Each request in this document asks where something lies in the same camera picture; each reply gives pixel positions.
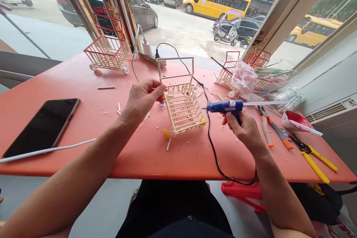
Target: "yellow wheel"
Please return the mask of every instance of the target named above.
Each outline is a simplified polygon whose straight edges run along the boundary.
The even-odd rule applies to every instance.
[[[205,119],[202,117],[201,123],[204,122],[204,121],[205,121]],[[206,126],[206,123],[204,123],[202,126]]]
[[[164,134],[165,139],[170,139],[170,134],[169,134],[167,128],[164,129],[163,134]]]

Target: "sidewalk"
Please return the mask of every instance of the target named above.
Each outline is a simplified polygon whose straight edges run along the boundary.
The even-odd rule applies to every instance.
[[[85,49],[92,42],[84,28],[67,27],[41,20],[8,14],[29,37],[51,58],[66,60]],[[0,39],[16,52],[44,57],[9,21],[0,16]]]

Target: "cart wheel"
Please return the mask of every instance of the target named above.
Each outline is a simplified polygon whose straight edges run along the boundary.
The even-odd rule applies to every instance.
[[[165,128],[165,129],[163,130],[163,134],[164,134],[165,139],[170,139],[170,134],[169,134],[167,128]]]
[[[202,117],[201,123],[204,122],[204,121],[205,121],[205,119]],[[204,123],[202,126],[206,126],[206,123]]]
[[[122,71],[124,74],[128,74],[129,73],[129,69],[127,67],[123,67]]]
[[[98,68],[97,67],[94,67],[93,64],[89,64],[89,68],[92,70],[92,71],[98,71]]]
[[[228,96],[231,97],[231,98],[235,97],[235,92],[234,91],[230,91],[228,93]]]

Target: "red table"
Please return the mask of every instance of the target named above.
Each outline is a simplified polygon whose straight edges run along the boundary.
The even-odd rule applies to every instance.
[[[117,106],[123,109],[131,85],[136,82],[134,73],[124,75],[121,71],[101,70],[96,74],[89,69],[89,59],[80,54],[52,69],[24,82],[0,95],[0,153],[3,154],[31,120],[42,104],[51,99],[80,98],[81,103],[63,135],[59,146],[72,145],[98,137],[117,117]],[[157,66],[143,60],[135,63],[140,80],[158,78]],[[187,72],[182,64],[168,62],[162,68],[163,74],[179,75]],[[215,85],[213,71],[195,68],[194,76],[209,91],[228,94],[228,89]],[[97,90],[97,87],[114,85],[116,89]],[[217,102],[211,94],[210,101]],[[204,94],[200,96],[201,105],[205,105]],[[261,120],[254,107],[245,110],[257,120],[260,131]],[[272,119],[281,126],[280,118],[269,112]],[[136,130],[116,161],[110,177],[135,179],[189,179],[189,180],[223,180],[218,173],[213,151],[208,140],[207,126],[179,134],[171,140],[166,151],[167,140],[162,131],[171,130],[166,111],[155,104],[151,116]],[[210,114],[211,137],[216,148],[221,170],[230,177],[249,181],[254,175],[254,160],[244,145],[220,123],[218,114]],[[337,168],[335,173],[318,159],[315,161],[331,182],[349,183],[357,181],[356,176],[328,146],[322,137],[309,133],[296,133],[299,139],[313,146],[329,159]],[[291,182],[320,182],[320,179],[306,162],[294,145],[287,150],[277,134],[272,131],[274,147],[270,149],[275,161],[285,178]],[[1,174],[51,176],[65,164],[83,152],[88,144],[46,155],[39,155],[11,163],[0,164]]]

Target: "hand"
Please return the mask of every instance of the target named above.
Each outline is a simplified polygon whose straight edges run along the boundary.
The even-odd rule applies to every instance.
[[[260,135],[256,121],[244,111],[239,112],[238,116],[242,121],[242,126],[238,124],[237,119],[232,113],[226,114],[222,125],[228,123],[229,129],[243,142],[253,156],[258,156],[266,152],[269,153]]]
[[[128,102],[119,119],[139,125],[155,101],[164,103],[164,91],[167,91],[166,86],[161,85],[160,81],[155,79],[146,79],[141,83],[134,84],[131,87]]]

